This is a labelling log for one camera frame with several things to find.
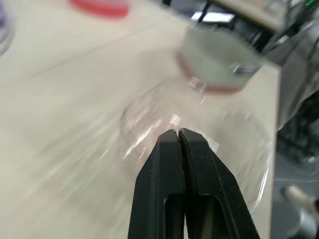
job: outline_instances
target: red petri dish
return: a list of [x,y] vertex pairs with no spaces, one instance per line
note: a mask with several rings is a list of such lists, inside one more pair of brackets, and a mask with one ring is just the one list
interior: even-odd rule
[[109,16],[114,18],[122,18],[128,15],[129,5],[112,6],[107,4],[100,4],[94,0],[70,0],[75,6],[100,16]]

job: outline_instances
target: red rim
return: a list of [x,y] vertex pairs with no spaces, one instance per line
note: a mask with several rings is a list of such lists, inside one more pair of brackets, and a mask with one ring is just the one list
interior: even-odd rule
[[[190,70],[190,68],[188,67],[188,65],[186,64],[186,62],[182,59],[181,55],[177,55],[177,61],[178,61],[178,64],[183,72],[183,74],[188,78],[190,79],[193,74]],[[205,91],[208,91],[208,92],[220,92],[220,93],[235,93],[235,92],[238,92],[238,91],[241,91],[243,88],[228,88],[228,87],[214,87],[214,86],[210,86],[210,85],[207,85],[205,87]]]
[[129,7],[103,7],[94,3],[82,0],[71,0],[76,6],[100,16],[125,17],[129,13]]

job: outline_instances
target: table surface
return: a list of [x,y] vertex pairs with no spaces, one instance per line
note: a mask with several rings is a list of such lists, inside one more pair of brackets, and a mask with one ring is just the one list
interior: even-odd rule
[[[167,53],[188,22],[144,0],[123,20],[83,14],[65,0],[9,4],[16,35],[0,58],[0,237],[126,238],[134,181],[103,159],[109,149],[96,147],[99,129],[128,98],[181,75]],[[230,98],[250,105],[273,152],[279,78],[280,69],[266,64]],[[272,179],[273,163],[252,214],[262,239]]]
[[274,1],[272,5],[266,0],[211,0],[245,16],[272,32],[278,32],[284,27],[285,6]]

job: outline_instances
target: transparent plastic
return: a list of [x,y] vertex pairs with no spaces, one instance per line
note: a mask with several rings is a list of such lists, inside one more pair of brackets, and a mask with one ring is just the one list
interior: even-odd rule
[[121,117],[125,161],[141,168],[159,135],[182,127],[202,134],[235,175],[250,211],[258,205],[269,169],[270,144],[258,120],[222,96],[204,96],[180,81],[163,82],[132,102]]
[[129,0],[70,0],[74,5],[97,15],[125,17],[129,13]]

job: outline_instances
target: plastic container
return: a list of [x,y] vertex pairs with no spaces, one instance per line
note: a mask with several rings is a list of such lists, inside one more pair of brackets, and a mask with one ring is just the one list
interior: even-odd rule
[[129,13],[128,0],[70,0],[77,7],[88,12],[114,18],[125,17]]
[[124,111],[121,134],[128,150],[123,159],[141,168],[159,135],[188,128],[206,138],[236,177],[253,211],[262,197],[271,148],[262,125],[240,101],[204,96],[182,81],[163,82]]
[[178,53],[179,64],[195,85],[231,93],[243,89],[263,65],[262,58],[237,35],[204,26],[187,29]]

